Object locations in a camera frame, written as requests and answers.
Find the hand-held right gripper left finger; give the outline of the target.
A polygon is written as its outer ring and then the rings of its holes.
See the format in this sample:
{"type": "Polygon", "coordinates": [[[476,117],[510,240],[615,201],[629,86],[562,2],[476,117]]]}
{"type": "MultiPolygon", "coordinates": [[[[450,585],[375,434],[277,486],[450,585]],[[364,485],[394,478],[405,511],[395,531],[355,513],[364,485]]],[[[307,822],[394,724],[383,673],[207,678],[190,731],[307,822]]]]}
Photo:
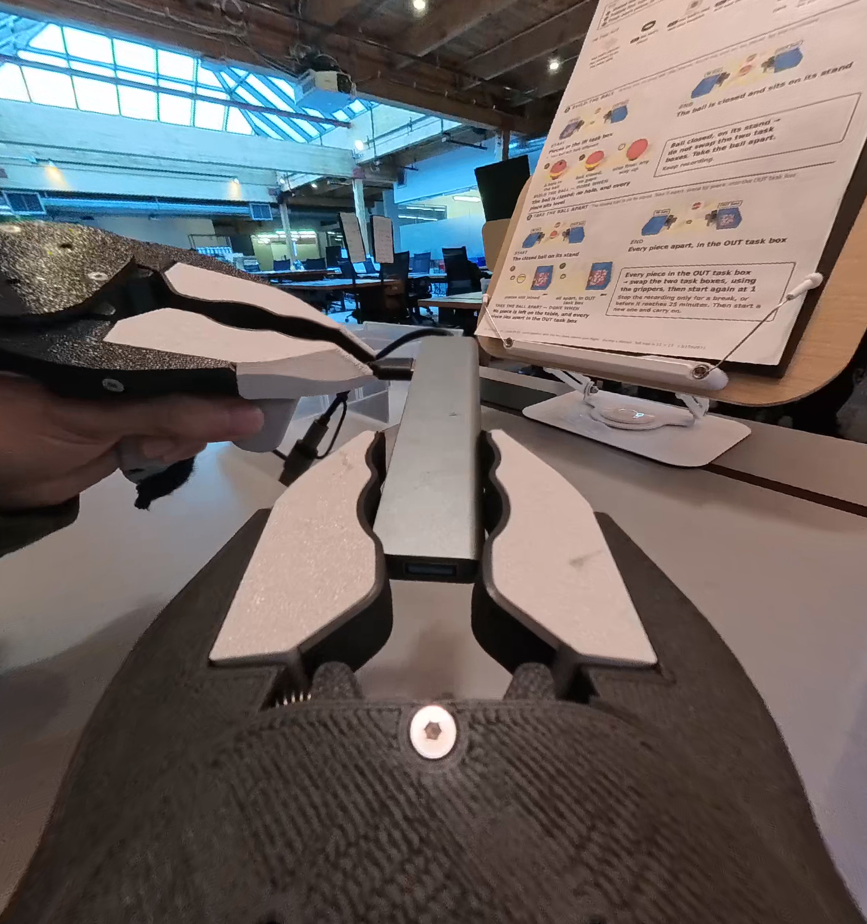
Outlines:
{"type": "Polygon", "coordinates": [[[210,650],[218,666],[365,664],[393,623],[381,542],[385,439],[359,433],[278,499],[210,650]]]}

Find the printed instruction sheet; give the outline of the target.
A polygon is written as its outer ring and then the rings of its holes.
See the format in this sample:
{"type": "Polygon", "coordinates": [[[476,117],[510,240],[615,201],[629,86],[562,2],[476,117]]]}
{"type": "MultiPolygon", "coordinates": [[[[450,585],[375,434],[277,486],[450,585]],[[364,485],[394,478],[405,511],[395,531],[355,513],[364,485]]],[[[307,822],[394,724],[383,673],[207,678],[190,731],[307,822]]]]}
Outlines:
{"type": "Polygon", "coordinates": [[[600,2],[478,336],[776,366],[867,142],[867,1],[600,2]]]}

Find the row of background office tables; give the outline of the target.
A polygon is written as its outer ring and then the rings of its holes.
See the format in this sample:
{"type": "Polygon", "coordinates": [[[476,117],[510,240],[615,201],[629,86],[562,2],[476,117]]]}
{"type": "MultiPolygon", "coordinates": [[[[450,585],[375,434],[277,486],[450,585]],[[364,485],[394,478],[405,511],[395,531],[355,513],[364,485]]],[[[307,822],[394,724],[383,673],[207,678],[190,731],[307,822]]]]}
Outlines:
{"type": "MultiPolygon", "coordinates": [[[[358,321],[389,321],[383,316],[381,273],[356,273],[347,276],[338,270],[258,271],[252,274],[261,282],[297,295],[308,304],[332,312],[332,306],[352,308],[358,321]]],[[[452,311],[477,310],[482,294],[446,294],[446,276],[441,271],[409,273],[412,319],[422,309],[452,311]]]]}

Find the wooden document stand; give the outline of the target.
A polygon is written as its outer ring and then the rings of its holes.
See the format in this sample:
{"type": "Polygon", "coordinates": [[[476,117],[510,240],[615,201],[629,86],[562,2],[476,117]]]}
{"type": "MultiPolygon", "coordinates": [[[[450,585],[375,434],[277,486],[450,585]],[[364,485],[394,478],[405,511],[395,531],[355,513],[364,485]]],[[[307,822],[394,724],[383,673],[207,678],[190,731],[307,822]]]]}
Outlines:
{"type": "Polygon", "coordinates": [[[709,398],[744,408],[784,405],[806,398],[829,384],[854,357],[867,330],[867,140],[856,163],[818,272],[822,286],[805,295],[779,367],[754,367],[730,360],[721,391],[703,386],[693,375],[659,372],[651,360],[555,345],[506,346],[497,334],[486,334],[485,312],[479,314],[479,352],[484,361],[507,359],[584,373],[606,384],[635,385],[664,394],[709,398]]]}

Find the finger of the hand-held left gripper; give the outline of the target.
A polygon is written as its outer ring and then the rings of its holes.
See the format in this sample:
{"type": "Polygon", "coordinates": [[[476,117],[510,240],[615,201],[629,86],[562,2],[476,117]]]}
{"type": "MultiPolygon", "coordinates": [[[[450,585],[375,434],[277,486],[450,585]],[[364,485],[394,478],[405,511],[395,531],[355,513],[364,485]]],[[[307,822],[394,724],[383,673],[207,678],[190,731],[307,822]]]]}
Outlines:
{"type": "Polygon", "coordinates": [[[360,361],[377,358],[371,347],[343,325],[279,287],[259,283],[252,277],[177,262],[162,273],[162,280],[171,292],[167,302],[171,308],[237,330],[332,344],[360,361]]]}
{"type": "Polygon", "coordinates": [[[234,328],[176,308],[120,321],[104,341],[228,362],[240,396],[264,417],[256,435],[235,443],[250,453],[279,447],[301,398],[349,391],[372,378],[367,361],[333,343],[234,328]]]}

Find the person's left hand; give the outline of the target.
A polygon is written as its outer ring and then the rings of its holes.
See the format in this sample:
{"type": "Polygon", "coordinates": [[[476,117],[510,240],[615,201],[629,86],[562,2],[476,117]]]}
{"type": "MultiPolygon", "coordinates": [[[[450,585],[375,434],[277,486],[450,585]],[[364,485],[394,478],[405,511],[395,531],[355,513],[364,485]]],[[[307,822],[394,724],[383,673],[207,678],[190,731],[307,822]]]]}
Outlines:
{"type": "Polygon", "coordinates": [[[173,464],[208,444],[254,436],[263,424],[260,409],[240,398],[77,400],[0,374],[0,510],[79,496],[116,472],[122,442],[144,459],[173,464]]]}

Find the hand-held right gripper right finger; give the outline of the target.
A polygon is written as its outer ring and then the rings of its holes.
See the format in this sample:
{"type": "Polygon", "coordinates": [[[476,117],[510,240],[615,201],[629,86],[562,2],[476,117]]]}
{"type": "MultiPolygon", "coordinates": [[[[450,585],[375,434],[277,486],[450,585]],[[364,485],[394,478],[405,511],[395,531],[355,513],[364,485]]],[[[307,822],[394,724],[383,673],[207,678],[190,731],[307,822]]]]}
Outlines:
{"type": "Polygon", "coordinates": [[[471,626],[517,669],[653,668],[658,658],[583,495],[509,433],[482,433],[484,540],[471,626]]]}

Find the grey USB hub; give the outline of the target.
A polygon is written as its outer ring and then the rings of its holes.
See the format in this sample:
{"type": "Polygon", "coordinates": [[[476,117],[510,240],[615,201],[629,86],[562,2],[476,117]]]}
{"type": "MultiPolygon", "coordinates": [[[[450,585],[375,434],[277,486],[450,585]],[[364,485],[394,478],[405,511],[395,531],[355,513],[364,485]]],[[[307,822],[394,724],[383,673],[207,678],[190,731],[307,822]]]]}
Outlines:
{"type": "Polygon", "coordinates": [[[389,576],[471,584],[484,542],[478,347],[421,340],[375,516],[389,576]]]}

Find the clear plastic organizer box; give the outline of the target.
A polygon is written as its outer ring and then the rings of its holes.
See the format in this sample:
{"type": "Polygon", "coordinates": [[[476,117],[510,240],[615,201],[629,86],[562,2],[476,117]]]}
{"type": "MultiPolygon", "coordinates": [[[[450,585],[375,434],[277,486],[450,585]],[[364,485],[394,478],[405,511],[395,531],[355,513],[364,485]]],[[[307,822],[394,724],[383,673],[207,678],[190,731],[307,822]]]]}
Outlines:
{"type": "MultiPolygon", "coordinates": [[[[346,327],[376,352],[416,329],[415,326],[380,321],[367,321],[364,324],[347,323],[346,327]]],[[[375,380],[351,392],[347,403],[347,417],[335,441],[335,446],[343,444],[362,430],[385,430],[399,423],[408,388],[409,381],[375,380]]],[[[276,452],[288,454],[296,440],[304,436],[311,422],[325,413],[333,400],[332,395],[302,398],[293,421],[276,452]]]]}

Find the white ceiling projector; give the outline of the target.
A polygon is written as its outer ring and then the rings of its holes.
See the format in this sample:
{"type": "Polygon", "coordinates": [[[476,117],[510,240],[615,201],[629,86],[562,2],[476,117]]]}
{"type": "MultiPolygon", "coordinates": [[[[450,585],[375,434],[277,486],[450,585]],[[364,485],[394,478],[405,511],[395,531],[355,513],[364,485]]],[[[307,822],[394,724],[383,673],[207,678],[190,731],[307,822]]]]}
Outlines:
{"type": "Polygon", "coordinates": [[[355,97],[356,87],[350,76],[339,70],[310,68],[298,77],[297,98],[321,101],[323,105],[339,106],[334,100],[355,97]]]}

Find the black monitor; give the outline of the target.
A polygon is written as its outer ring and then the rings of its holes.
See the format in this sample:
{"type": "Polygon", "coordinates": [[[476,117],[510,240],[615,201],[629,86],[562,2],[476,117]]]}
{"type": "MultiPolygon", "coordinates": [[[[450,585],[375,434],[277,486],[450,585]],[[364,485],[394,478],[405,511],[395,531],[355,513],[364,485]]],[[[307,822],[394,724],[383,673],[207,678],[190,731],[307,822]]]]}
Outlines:
{"type": "Polygon", "coordinates": [[[485,222],[512,218],[518,198],[531,179],[531,164],[523,154],[475,169],[485,222]]]}

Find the grey desk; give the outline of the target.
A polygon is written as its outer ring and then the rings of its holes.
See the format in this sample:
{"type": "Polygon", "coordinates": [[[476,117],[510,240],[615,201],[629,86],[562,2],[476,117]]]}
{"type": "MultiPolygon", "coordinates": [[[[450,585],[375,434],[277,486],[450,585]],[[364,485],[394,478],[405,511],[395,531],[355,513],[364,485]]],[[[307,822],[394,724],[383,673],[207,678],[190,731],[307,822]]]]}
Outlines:
{"type": "MultiPolygon", "coordinates": [[[[867,517],[715,472],[663,468],[483,411],[578,488],[692,600],[758,687],[867,918],[867,517]]],[[[281,489],[279,461],[216,445],[146,513],[120,476],[75,525],[0,561],[0,912],[87,719],[153,618],[281,489]]]]}

